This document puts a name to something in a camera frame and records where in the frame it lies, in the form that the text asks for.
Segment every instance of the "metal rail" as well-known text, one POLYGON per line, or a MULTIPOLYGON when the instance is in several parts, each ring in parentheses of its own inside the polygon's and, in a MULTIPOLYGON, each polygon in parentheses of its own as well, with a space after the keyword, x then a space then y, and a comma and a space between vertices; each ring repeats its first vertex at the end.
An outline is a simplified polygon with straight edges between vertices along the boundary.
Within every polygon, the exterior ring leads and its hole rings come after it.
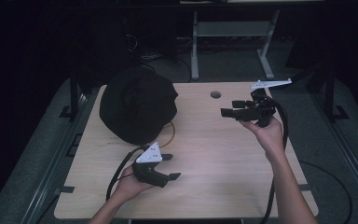
POLYGON ((59 146, 54 152, 50 164, 48 165, 48 169, 44 173, 42 180, 40 181, 39 185, 37 186, 34 192, 33 199, 31 200, 27 208, 27 211, 25 212, 22 218, 21 223, 27 223, 27 224, 36 223, 39 215, 39 210, 46 199, 46 196, 48 194, 48 189, 55 176, 57 167, 60 164, 62 158, 64 157, 66 153, 66 149, 71 145, 73 136, 75 136, 76 134, 77 126, 79 123, 78 121, 79 119, 82 118, 84 105, 86 104, 87 101, 88 100, 86 99, 86 97, 82 94, 77 102, 79 113, 77 114, 76 118, 69 123, 65 135, 63 136, 61 142, 59 143, 59 146))
POLYGON ((341 149, 341 152, 344 156, 345 162, 348 164, 350 170, 353 173, 353 176, 358 184, 358 160, 356 159, 355 155, 353 154, 353 151, 351 149, 351 146, 347 143, 345 140, 345 136, 342 134, 341 130, 338 128, 336 123, 332 122, 329 117, 326 116, 324 113, 324 103, 323 100, 317 96, 312 94, 311 99, 313 100, 313 103, 315 103, 319 110, 319 112, 322 115, 322 118, 324 119, 324 122, 326 126, 329 128, 329 131, 334 135, 336 138, 336 141, 339 145, 339 148, 341 149))

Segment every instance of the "white triangular tracker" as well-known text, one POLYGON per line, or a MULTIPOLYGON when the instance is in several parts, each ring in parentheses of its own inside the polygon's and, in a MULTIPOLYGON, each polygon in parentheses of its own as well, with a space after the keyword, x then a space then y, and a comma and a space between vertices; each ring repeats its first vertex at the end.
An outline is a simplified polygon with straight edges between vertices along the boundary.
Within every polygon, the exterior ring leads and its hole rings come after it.
POLYGON ((147 163, 147 162, 161 162, 161 152, 159 151, 158 142, 155 142, 150 148, 148 148, 138 159, 136 163, 147 163))
POLYGON ((251 85, 251 89, 261 89, 261 88, 268 88, 274 86, 281 86, 292 83, 292 79, 288 78, 284 81, 260 81, 258 80, 256 83, 251 85))

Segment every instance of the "person's left hand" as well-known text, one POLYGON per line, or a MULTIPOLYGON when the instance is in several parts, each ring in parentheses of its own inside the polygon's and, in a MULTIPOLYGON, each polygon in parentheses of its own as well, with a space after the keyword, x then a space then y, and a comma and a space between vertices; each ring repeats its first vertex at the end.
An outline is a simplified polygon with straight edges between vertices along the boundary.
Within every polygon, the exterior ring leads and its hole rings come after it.
POLYGON ((118 180, 117 187, 113 193, 120 195, 124 201, 129 201, 141 192, 154 187, 153 185, 139 182, 133 175, 131 166, 128 166, 123 170, 121 178, 122 179, 118 180))

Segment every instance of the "wooden surface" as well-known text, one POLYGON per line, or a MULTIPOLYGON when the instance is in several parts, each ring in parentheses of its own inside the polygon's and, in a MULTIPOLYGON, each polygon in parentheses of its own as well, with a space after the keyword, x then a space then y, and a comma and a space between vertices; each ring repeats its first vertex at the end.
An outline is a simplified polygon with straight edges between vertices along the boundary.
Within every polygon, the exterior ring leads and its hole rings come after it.
MULTIPOLYGON (((262 217, 266 211, 272 170, 254 135, 235 119, 222 118, 220 108, 233 100, 252 100, 251 83, 174 84, 179 96, 173 119, 176 134, 162 153, 171 161, 156 168, 163 174, 182 173, 165 188, 153 188, 124 204, 117 213, 123 218, 226 218, 262 217), (221 92, 219 99, 212 91, 221 92)), ((103 205, 109 182, 135 148, 117 138, 102 123, 101 88, 78 147, 65 186, 55 209, 57 218, 90 218, 103 205)), ((163 146, 172 137, 172 127, 163 129, 157 141, 163 146)), ((286 154, 299 184, 306 184, 296 154, 288 141, 286 154)), ((128 162, 130 165, 137 155, 128 162)), ((318 208, 310 191, 303 192, 312 212, 318 208)), ((271 213, 276 217, 274 204, 271 213)))

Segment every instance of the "forearm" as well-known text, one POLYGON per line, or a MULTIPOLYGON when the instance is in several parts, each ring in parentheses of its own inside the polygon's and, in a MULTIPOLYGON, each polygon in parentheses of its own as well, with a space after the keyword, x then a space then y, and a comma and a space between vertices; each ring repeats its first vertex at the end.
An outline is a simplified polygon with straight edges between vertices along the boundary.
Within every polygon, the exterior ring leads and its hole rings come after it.
POLYGON ((112 197, 110 197, 110 199, 92 217, 89 224, 109 224, 124 202, 126 202, 125 199, 114 193, 112 197))
POLYGON ((287 158, 282 155, 271 162, 281 223, 317 223, 302 195, 287 158))

